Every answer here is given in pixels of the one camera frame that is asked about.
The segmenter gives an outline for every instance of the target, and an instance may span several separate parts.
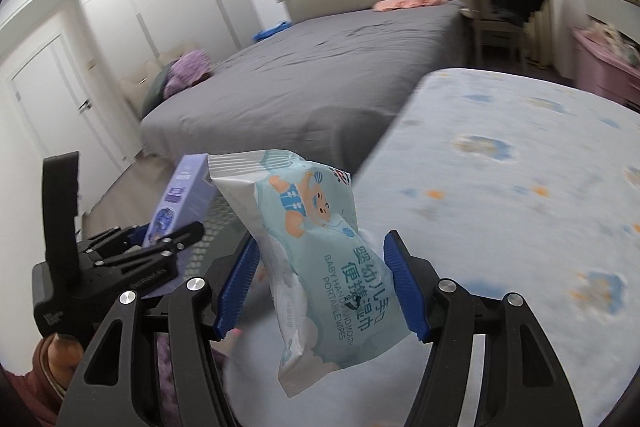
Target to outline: wooden chair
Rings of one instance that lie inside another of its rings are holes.
[[[482,67],[482,32],[492,31],[507,33],[510,36],[511,60],[515,61],[516,48],[520,51],[522,71],[527,69],[527,33],[524,28],[500,19],[491,9],[491,0],[462,0],[467,8],[462,15],[472,20],[474,43],[476,48],[476,67]]]

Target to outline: human hand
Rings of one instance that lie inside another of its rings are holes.
[[[49,372],[63,389],[69,387],[83,355],[84,348],[78,341],[61,338],[58,335],[53,337],[47,348]]]

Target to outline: silver screw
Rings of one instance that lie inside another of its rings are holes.
[[[131,290],[120,295],[120,302],[122,304],[131,304],[134,300],[136,300],[136,293]]]
[[[438,283],[438,288],[440,288],[444,293],[453,293],[456,291],[456,283],[450,281],[449,279],[443,279]]]
[[[522,306],[524,304],[524,299],[522,298],[521,295],[518,295],[517,293],[510,293],[507,296],[507,302],[511,306]]]
[[[192,292],[200,290],[204,286],[204,279],[201,277],[195,277],[187,282],[187,289]]]

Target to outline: maroon sleeve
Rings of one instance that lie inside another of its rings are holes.
[[[55,426],[62,405],[62,397],[50,384],[42,367],[42,361],[47,360],[46,352],[51,341],[52,337],[47,337],[38,343],[33,353],[33,369],[26,375],[18,377],[6,372],[22,401],[44,427]]]

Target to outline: dark green cushion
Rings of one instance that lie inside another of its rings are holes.
[[[162,95],[164,92],[164,86],[166,86],[167,75],[171,70],[171,66],[173,66],[177,60],[172,60],[169,62],[162,71],[158,73],[156,79],[149,87],[149,90],[146,92],[145,102],[142,104],[142,118],[145,118],[151,111],[153,111],[156,107],[158,107],[162,102],[164,102],[164,96]]]

